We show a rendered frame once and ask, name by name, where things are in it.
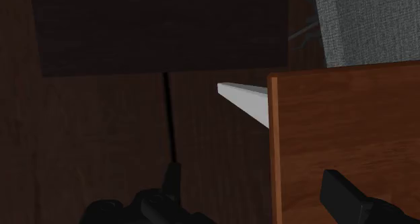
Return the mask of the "brown wooden table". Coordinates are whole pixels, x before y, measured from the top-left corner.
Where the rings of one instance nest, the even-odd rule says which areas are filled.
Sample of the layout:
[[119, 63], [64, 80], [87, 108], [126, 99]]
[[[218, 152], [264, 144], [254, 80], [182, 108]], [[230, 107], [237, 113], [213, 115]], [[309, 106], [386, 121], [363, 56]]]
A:
[[323, 171], [420, 219], [420, 61], [271, 73], [219, 95], [269, 129], [271, 224], [333, 224]]

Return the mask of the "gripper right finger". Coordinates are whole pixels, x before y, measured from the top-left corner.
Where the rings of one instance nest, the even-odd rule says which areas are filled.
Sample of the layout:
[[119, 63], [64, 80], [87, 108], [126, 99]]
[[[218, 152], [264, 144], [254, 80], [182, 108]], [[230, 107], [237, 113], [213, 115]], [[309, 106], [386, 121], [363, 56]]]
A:
[[366, 196], [337, 170], [324, 170], [320, 202], [337, 224], [420, 224], [397, 206]]

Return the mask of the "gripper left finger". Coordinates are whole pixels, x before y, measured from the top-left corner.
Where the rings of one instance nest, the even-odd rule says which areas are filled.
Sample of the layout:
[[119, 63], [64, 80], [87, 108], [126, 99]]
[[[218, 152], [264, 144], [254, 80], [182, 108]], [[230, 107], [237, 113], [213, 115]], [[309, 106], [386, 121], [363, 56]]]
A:
[[217, 224], [202, 213], [189, 213], [180, 204], [181, 165], [168, 165], [161, 188], [141, 190], [124, 206], [118, 200], [92, 202], [79, 224]]

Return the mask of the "grey fabric chair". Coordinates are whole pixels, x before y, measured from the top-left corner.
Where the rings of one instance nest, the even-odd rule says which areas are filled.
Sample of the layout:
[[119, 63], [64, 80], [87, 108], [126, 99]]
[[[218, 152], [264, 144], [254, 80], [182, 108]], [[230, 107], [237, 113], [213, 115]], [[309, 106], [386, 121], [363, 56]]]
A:
[[289, 38], [320, 38], [326, 67], [420, 61], [420, 0], [306, 1], [315, 13]]

